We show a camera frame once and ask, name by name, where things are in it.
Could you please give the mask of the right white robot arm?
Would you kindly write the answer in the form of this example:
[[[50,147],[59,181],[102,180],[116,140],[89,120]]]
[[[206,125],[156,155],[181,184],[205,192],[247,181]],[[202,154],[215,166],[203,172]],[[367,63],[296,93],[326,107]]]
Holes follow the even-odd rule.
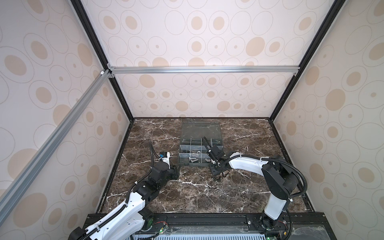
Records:
[[[245,170],[265,178],[271,193],[262,215],[265,224],[274,225],[281,213],[287,210],[291,200],[307,191],[308,183],[303,173],[284,159],[279,159],[279,155],[274,158],[237,152],[226,154],[217,146],[206,149],[211,158],[210,170],[214,176],[234,169]]]

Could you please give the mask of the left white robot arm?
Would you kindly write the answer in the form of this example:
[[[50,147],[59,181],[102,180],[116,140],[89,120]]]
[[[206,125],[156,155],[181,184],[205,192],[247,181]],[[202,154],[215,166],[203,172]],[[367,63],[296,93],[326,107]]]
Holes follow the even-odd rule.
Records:
[[[177,180],[180,170],[168,162],[153,162],[150,171],[134,183],[126,199],[101,220],[86,229],[77,227],[69,240],[127,240],[140,231],[148,217],[144,208],[153,201],[170,180]]]

